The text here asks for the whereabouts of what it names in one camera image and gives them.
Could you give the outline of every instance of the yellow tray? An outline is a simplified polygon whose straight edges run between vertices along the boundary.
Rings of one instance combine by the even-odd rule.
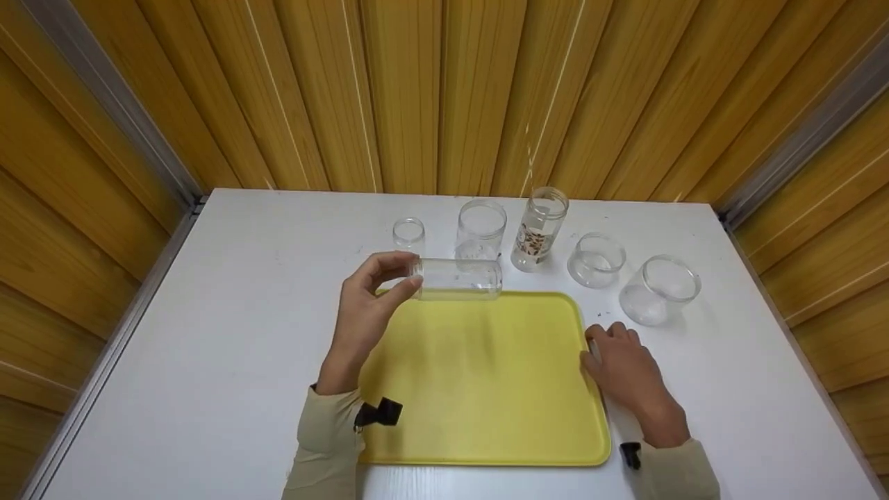
[[[505,292],[492,302],[402,305],[361,373],[361,392],[404,405],[364,429],[369,464],[591,466],[611,454],[577,304]]]

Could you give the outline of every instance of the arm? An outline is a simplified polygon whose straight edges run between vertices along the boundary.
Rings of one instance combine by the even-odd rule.
[[[657,500],[718,500],[719,483],[704,448],[692,439],[685,411],[667,391],[636,331],[614,323],[607,331],[593,325],[586,335],[602,360],[584,351],[581,364],[642,427],[641,465],[633,472],[638,493]]]
[[[364,441],[355,418],[363,401],[358,376],[399,305],[420,288],[409,278],[377,295],[386,281],[407,276],[417,258],[407,252],[371,255],[342,284],[333,342],[318,383],[308,389],[297,440],[300,445],[282,500],[353,500],[355,468]]]

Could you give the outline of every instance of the beige sleeve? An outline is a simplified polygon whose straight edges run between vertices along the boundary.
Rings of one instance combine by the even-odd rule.
[[[318,396],[308,389],[282,500],[355,500],[355,467],[364,450],[355,417],[362,403],[358,391]]]
[[[677,448],[642,443],[637,496],[650,500],[718,500],[719,482],[704,446],[688,440]]]

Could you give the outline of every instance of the small glass cup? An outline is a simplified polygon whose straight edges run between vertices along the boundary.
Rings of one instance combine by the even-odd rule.
[[[568,214],[568,197],[556,188],[537,188],[528,198],[513,246],[512,265],[531,272],[549,257],[549,250]]]
[[[398,219],[392,224],[392,243],[397,250],[423,255],[426,246],[426,228],[416,217]]]
[[[608,235],[583,235],[568,259],[568,274],[587,288],[603,288],[617,281],[618,271],[627,261],[623,246]]]
[[[670,255],[642,264],[619,296],[621,308],[640,325],[656,327],[674,318],[701,291],[701,278]]]
[[[491,301],[503,290],[497,261],[419,259],[409,276],[418,275],[423,285],[413,298],[421,301]]]
[[[490,199],[473,199],[460,209],[457,219],[457,259],[494,261],[500,257],[506,211]]]

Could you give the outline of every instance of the wrist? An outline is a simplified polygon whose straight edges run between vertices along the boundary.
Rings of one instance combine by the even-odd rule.
[[[363,364],[359,359],[343,356],[331,349],[321,364],[315,393],[319,396],[331,396],[354,391],[358,388],[358,376]]]
[[[655,448],[676,448],[692,436],[685,410],[672,397],[643,407],[637,413],[645,442]]]

